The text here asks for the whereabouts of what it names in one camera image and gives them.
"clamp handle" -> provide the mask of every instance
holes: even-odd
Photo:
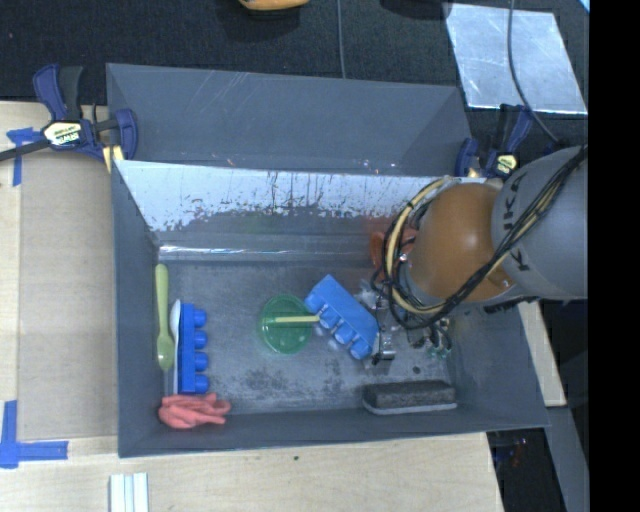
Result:
[[[82,72],[81,66],[61,69],[58,64],[49,64],[33,76],[38,101],[47,107],[52,121],[82,118],[78,105],[78,83]]]

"blue toy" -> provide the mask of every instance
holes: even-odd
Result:
[[[200,352],[207,344],[207,333],[200,328],[207,322],[207,313],[193,304],[180,305],[180,341],[178,344],[178,393],[204,394],[209,379],[204,372],[209,365],[206,353]]]
[[[322,327],[332,330],[338,343],[349,346],[355,359],[371,355],[378,322],[333,276],[327,274],[316,284],[304,303],[320,317]]]

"black cable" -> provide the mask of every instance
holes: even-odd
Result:
[[[511,71],[511,78],[513,79],[513,83],[516,86],[518,91],[518,95],[524,103],[524,106],[527,107],[529,112],[531,113],[531,117],[536,122],[536,124],[542,129],[542,131],[549,137],[554,144],[558,144],[560,139],[558,139],[551,130],[547,128],[547,126],[542,122],[542,119],[535,113],[535,111],[531,108],[531,105],[527,101],[527,97],[525,96],[522,87],[520,86],[520,81],[518,80],[518,76],[516,75],[515,65],[513,63],[513,50],[512,50],[512,26],[513,26],[513,11],[515,10],[515,0],[511,0],[511,5],[509,6],[509,22],[507,24],[507,56],[509,58],[509,70]]]
[[[336,9],[338,11],[338,52],[340,55],[340,72],[342,78],[347,78],[344,65],[344,44],[342,42],[342,4],[340,0],[336,0]]]

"gray bin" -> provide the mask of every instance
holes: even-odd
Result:
[[[387,84],[385,88],[382,83],[228,72],[222,73],[225,80],[214,87],[211,77],[219,73],[109,67],[109,106],[112,110],[134,110],[141,130],[141,151],[136,159],[145,160],[123,162],[112,172],[119,455],[374,441],[546,426],[546,409],[517,310],[493,315],[472,310],[456,316],[451,332],[455,346],[447,360],[430,359],[424,350],[399,344],[398,356],[386,373],[366,369],[346,351],[332,348],[330,336],[324,332],[314,332],[302,351],[289,356],[275,354],[262,343],[256,329],[257,318],[273,295],[291,293],[303,299],[326,274],[336,277],[349,292],[359,291],[360,281],[368,279],[373,270],[368,260],[369,234],[388,224],[389,211],[358,211],[357,204],[349,210],[345,204],[328,203],[319,211],[318,204],[322,203],[313,204],[310,200],[312,195],[318,199],[315,190],[298,202],[278,204],[276,209],[243,211],[239,203],[232,210],[224,210],[221,203],[209,200],[208,209],[196,212],[184,204],[186,191],[167,185],[171,179],[185,183],[195,179],[196,184],[210,188],[220,176],[232,173],[239,184],[237,188],[242,189],[249,186],[251,176],[268,180],[278,169],[281,176],[288,177],[285,183],[297,178],[311,182],[314,177],[335,177],[336,181],[353,183],[353,190],[357,190],[365,176],[370,189],[361,191],[363,197],[379,193],[379,203],[384,203],[386,197],[393,210],[394,201],[402,204],[406,199],[402,195],[396,199],[391,192],[393,186],[398,185],[400,190],[400,184],[408,184],[403,189],[408,194],[409,185],[417,186],[423,176],[452,173],[457,148],[468,136],[455,88],[399,84]],[[154,77],[152,99],[143,94],[150,85],[144,82],[147,75]],[[242,87],[247,81],[258,91],[261,84],[267,88],[278,84],[282,90],[279,95],[270,96],[269,109],[291,116],[296,122],[306,119],[309,131],[322,128],[323,141],[334,151],[317,152],[321,148],[314,146],[316,139],[300,139],[296,145],[302,146],[297,146],[289,158],[285,146],[290,132],[274,128],[270,137],[283,145],[264,146],[269,154],[260,159],[253,153],[256,146],[233,146],[233,140],[216,137],[217,130],[224,130],[218,125],[219,118],[203,117],[196,129],[188,116],[180,116],[185,105],[177,107],[174,102],[175,98],[182,98],[179,101],[186,102],[189,109],[200,112],[206,110],[206,105],[221,101],[218,113],[231,111],[239,101],[233,94],[234,87]],[[322,101],[304,101],[304,95],[296,96],[300,87],[329,90],[330,94],[322,95]],[[353,88],[357,94],[341,94],[345,87]],[[384,122],[385,116],[409,119],[403,129],[390,128],[388,133],[373,129],[370,137],[358,136],[349,144],[339,140],[340,131],[348,131],[349,126],[332,128],[331,123],[322,124],[321,113],[349,112],[354,108],[351,115],[344,117],[345,122],[360,124],[360,128],[369,126],[361,119],[362,105],[367,104],[374,105],[378,122]],[[409,105],[414,106],[409,109],[412,112],[407,110]],[[432,115],[421,116],[421,109]],[[241,114],[236,108],[237,129],[242,124],[252,125],[252,112],[255,113]],[[153,132],[154,126],[165,124],[171,124],[178,134],[177,142],[169,141],[162,130]],[[376,137],[383,136],[396,137],[394,144],[380,149]],[[216,141],[220,145],[214,148]],[[429,148],[421,172],[419,158],[403,160],[400,154],[402,149],[405,155],[419,155],[424,148],[417,141]],[[269,148],[273,147],[281,149],[271,151]],[[203,161],[198,156],[203,148],[226,159]],[[228,159],[236,165],[241,162],[246,168],[233,168]],[[145,196],[145,190],[152,194]],[[288,190],[280,185],[281,193],[286,195]],[[350,193],[345,199],[357,195]],[[189,211],[192,218],[190,222],[165,224],[156,218],[163,211]],[[274,250],[283,247],[287,250]],[[155,358],[153,269],[158,261],[169,267],[170,301],[180,298],[207,311],[210,391],[233,405],[224,426],[173,431],[157,417],[166,392],[166,380]],[[367,383],[433,378],[455,386],[456,409],[375,416],[361,406],[362,386]]]

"green spoon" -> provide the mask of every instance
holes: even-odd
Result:
[[[167,371],[173,366],[174,345],[169,334],[169,270],[166,265],[156,265],[156,297],[158,299],[158,364],[162,371]]]

